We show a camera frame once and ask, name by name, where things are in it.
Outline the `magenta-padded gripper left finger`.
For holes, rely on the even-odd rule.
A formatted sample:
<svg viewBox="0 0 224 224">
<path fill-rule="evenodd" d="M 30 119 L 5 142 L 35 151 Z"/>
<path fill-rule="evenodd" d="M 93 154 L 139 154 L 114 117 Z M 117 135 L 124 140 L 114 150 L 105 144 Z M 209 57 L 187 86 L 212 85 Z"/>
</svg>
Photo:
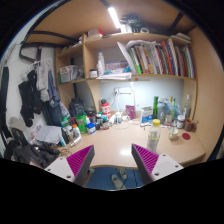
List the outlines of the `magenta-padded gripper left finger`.
<svg viewBox="0 0 224 224">
<path fill-rule="evenodd" d="M 94 155 L 94 146 L 90 145 L 67 158 L 57 158 L 46 168 L 46 171 L 82 186 Z"/>
</svg>

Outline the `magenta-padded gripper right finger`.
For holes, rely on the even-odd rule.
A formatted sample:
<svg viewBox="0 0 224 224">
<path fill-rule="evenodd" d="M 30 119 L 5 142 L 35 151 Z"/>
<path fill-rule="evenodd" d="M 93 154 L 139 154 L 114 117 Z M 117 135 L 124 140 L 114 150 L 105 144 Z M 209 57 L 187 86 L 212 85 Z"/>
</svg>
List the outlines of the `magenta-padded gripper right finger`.
<svg viewBox="0 0 224 224">
<path fill-rule="evenodd" d="M 132 145 L 131 153 L 145 185 L 182 169 L 182 166 L 167 154 L 158 155 L 137 144 Z"/>
</svg>

